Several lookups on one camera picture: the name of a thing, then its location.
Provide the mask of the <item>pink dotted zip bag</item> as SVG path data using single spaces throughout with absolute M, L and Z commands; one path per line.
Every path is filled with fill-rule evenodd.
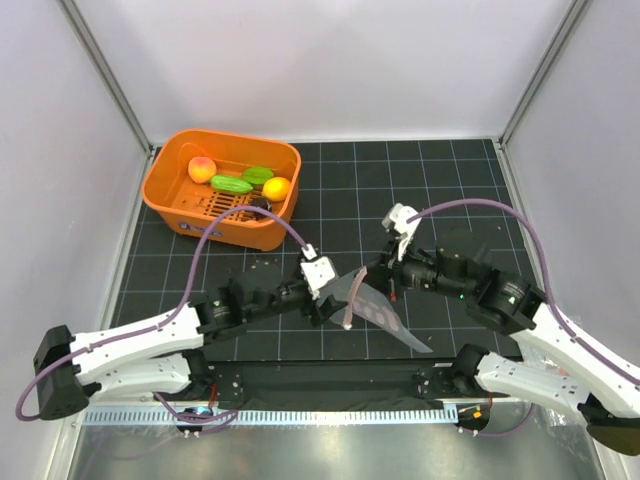
M 389 300 L 364 279 L 368 274 L 365 266 L 333 280 L 320 290 L 321 299 L 333 297 L 346 305 L 333 313 L 329 320 L 343 330 L 351 330 L 353 320 L 359 317 L 386 331 L 400 342 L 418 353 L 433 350 L 415 337 L 402 323 Z

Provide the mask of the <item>yellow orange toy fruit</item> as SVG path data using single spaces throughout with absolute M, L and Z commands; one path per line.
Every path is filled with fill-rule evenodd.
M 283 202 L 291 190 L 291 182 L 284 177 L 273 177 L 262 187 L 262 196 L 270 202 Z

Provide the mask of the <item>long green toy vegetable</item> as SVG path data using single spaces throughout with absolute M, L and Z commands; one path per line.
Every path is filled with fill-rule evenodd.
M 247 195 L 254 189 L 252 184 L 243 178 L 223 174 L 214 175 L 210 180 L 210 186 L 215 191 L 231 195 Z

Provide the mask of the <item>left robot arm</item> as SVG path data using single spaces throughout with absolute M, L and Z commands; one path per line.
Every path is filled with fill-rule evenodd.
M 301 262 L 283 280 L 273 265 L 231 278 L 214 291 L 185 291 L 178 305 L 117 328 L 72 333 L 49 329 L 33 359 L 35 419 L 72 416 L 108 395 L 168 394 L 200 400 L 213 377 L 204 346 L 245 333 L 248 325 L 297 310 L 321 324 L 345 307 L 327 288 L 338 278 L 326 257 Z

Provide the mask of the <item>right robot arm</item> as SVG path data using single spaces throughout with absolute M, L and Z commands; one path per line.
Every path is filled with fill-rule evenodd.
M 390 298 L 415 289 L 464 302 L 478 324 L 552 360 L 560 372 L 519 366 L 466 345 L 449 370 L 463 396 L 479 391 L 522 398 L 581 422 L 622 455 L 639 453 L 639 368 L 558 310 L 549 294 L 488 263 L 485 245 L 450 241 L 434 253 L 391 241 L 367 266 L 365 281 Z

